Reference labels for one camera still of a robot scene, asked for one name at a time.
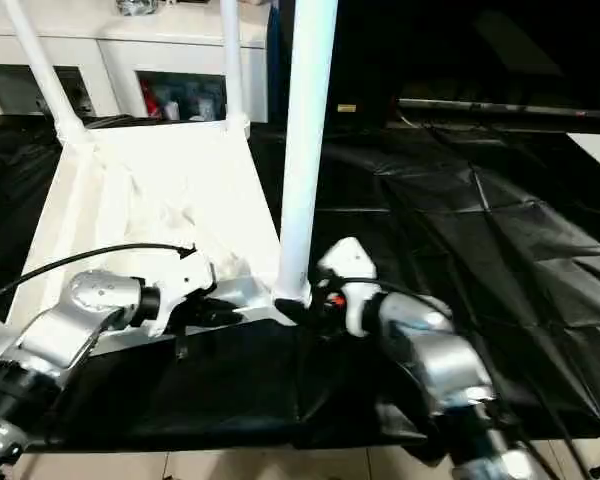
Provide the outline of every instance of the black tarp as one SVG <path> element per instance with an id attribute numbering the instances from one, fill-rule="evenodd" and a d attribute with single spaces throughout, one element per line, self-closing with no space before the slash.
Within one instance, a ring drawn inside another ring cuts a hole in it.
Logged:
<path id="1" fill-rule="evenodd" d="M 278 221 L 284 135 L 254 125 L 250 146 Z M 45 152 L 57 158 L 57 147 Z M 38 193 L 53 159 L 46 165 Z M 0 215 L 1 228 L 29 241 L 31 218 Z M 559 436 L 539 395 L 573 436 L 600 435 L 600 166 L 566 135 L 327 134 L 312 261 L 348 235 L 381 278 L 453 308 L 531 436 Z M 0 269 L 21 261 L 10 250 L 0 245 Z M 259 322 L 188 341 L 184 362 L 170 342 L 91 359 L 36 447 L 415 445 L 431 433 L 417 392 L 372 340 L 327 342 Z"/>

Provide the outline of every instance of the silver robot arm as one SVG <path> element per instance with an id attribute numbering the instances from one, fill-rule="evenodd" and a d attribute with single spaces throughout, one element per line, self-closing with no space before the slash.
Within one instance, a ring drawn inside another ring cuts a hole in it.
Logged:
<path id="1" fill-rule="evenodd" d="M 321 299 L 330 303 L 329 284 L 346 298 L 336 304 L 343 305 L 347 331 L 373 336 L 417 381 L 454 464 L 455 480 L 544 477 L 528 453 L 494 424 L 489 407 L 496 394 L 489 373 L 471 344 L 455 332 L 443 302 L 383 291 L 374 283 L 375 266 L 354 238 L 338 242 L 319 267 L 326 273 L 322 286 L 318 283 Z M 333 303 L 329 308 L 334 310 Z"/>
<path id="2" fill-rule="evenodd" d="M 14 463 L 100 334 L 155 318 L 156 287 L 105 271 L 76 275 L 0 354 L 0 465 Z"/>
<path id="3" fill-rule="evenodd" d="M 377 294 L 369 306 L 366 315 L 376 320 L 363 325 L 419 383 L 454 464 L 455 480 L 543 477 L 528 453 L 494 424 L 488 408 L 496 400 L 491 378 L 471 344 L 455 333 L 444 304 L 388 293 Z"/>

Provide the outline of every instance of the tile floor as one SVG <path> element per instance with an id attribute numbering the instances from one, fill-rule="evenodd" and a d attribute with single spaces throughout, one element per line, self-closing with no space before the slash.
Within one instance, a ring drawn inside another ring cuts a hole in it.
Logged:
<path id="1" fill-rule="evenodd" d="M 580 480 L 563 442 L 536 442 L 563 480 Z M 590 466 L 600 439 L 578 441 Z M 430 469 L 399 447 L 296 451 L 25 455 L 9 480 L 451 480 L 450 463 Z"/>

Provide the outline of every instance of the wrinkled black sheet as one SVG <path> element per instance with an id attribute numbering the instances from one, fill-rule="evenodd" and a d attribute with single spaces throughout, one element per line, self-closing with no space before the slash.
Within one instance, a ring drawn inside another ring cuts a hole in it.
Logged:
<path id="1" fill-rule="evenodd" d="M 254 125 L 250 145 L 278 220 L 284 136 Z M 313 261 L 355 235 L 381 278 L 452 306 L 530 435 L 559 435 L 538 395 L 574 436 L 600 435 L 600 166 L 564 135 L 429 130 L 329 134 L 322 162 Z M 31 219 L 10 213 L 30 239 Z M 36 448 L 421 445 L 424 432 L 440 453 L 372 341 L 274 322 L 188 341 L 180 363 L 170 342 L 90 359 Z"/>

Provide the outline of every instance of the white shelf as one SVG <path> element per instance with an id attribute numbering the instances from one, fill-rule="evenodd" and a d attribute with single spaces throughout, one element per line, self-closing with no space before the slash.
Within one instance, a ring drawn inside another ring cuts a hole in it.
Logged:
<path id="1" fill-rule="evenodd" d="M 219 0 L 160 5 L 153 15 L 123 17 L 114 0 L 23 0 L 40 36 L 193 45 L 223 44 Z M 240 4 L 240 44 L 266 48 L 269 5 Z M 0 2 L 0 35 L 14 35 Z"/>

